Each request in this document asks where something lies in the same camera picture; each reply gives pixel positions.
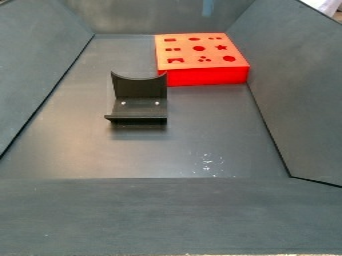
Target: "black bracket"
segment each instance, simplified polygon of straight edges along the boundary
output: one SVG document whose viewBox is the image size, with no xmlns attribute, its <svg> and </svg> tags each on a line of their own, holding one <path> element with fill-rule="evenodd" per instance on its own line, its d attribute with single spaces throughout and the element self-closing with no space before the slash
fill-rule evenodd
<svg viewBox="0 0 342 256">
<path fill-rule="evenodd" d="M 148 79 L 130 79 L 111 72 L 115 103 L 104 118 L 114 123 L 167 122 L 167 74 Z"/>
</svg>

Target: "bin floor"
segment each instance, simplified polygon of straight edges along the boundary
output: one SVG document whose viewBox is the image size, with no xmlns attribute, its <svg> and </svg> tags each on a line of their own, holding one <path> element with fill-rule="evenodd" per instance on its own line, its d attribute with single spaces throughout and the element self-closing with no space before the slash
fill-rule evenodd
<svg viewBox="0 0 342 256">
<path fill-rule="evenodd" d="M 0 162 L 1 178 L 289 177 L 247 85 L 168 88 L 166 127 L 104 119 L 110 72 L 156 74 L 152 39 L 92 40 Z"/>
</svg>

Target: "red shape sorter block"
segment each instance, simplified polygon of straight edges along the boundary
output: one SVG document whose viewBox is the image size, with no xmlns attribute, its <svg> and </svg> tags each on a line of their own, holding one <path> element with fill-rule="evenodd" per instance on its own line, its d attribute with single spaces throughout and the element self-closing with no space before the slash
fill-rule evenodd
<svg viewBox="0 0 342 256">
<path fill-rule="evenodd" d="M 168 86 L 246 83 L 250 64 L 224 33 L 156 35 L 155 46 Z"/>
</svg>

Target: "circular hole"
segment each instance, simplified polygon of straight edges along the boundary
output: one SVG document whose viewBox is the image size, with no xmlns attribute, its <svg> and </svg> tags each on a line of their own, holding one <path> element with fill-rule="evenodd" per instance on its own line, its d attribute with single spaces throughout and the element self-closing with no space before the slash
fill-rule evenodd
<svg viewBox="0 0 342 256">
<path fill-rule="evenodd" d="M 203 46 L 195 46 L 194 50 L 202 52 L 206 50 L 206 48 Z"/>
<path fill-rule="evenodd" d="M 237 59 L 233 57 L 233 56 L 224 56 L 223 57 L 223 60 L 228 61 L 228 62 L 233 62 L 235 61 Z"/>
</svg>

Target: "background wall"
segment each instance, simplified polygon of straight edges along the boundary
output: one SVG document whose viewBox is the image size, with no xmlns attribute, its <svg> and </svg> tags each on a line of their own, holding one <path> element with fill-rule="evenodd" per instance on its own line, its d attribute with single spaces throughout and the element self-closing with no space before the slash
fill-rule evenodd
<svg viewBox="0 0 342 256">
<path fill-rule="evenodd" d="M 293 176 L 342 185 L 341 24 L 299 1 L 258 0 L 228 34 Z"/>
<path fill-rule="evenodd" d="M 92 32 L 53 0 L 0 6 L 0 155 L 74 63 Z"/>
<path fill-rule="evenodd" d="M 224 31 L 254 0 L 64 0 L 95 33 Z"/>
</svg>

